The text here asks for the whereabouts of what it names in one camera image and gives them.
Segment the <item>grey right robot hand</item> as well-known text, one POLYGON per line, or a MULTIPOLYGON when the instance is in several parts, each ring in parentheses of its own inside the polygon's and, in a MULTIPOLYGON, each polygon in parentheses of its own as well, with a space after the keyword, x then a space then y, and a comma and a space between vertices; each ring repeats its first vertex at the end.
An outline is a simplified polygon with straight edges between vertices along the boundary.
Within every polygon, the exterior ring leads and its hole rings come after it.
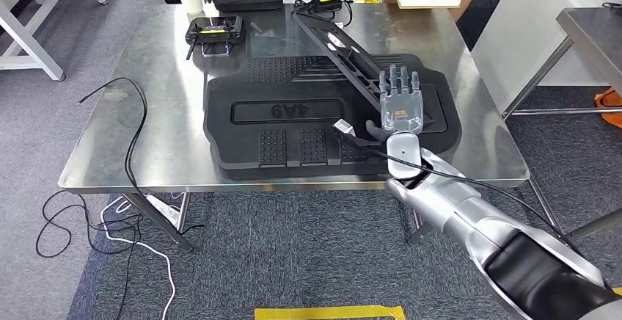
POLYGON ((391 64, 389 75, 384 70, 379 74, 379 89, 381 125, 367 120, 367 132, 381 142, 396 133, 420 134, 424 117, 418 72, 409 73, 406 67, 391 64))

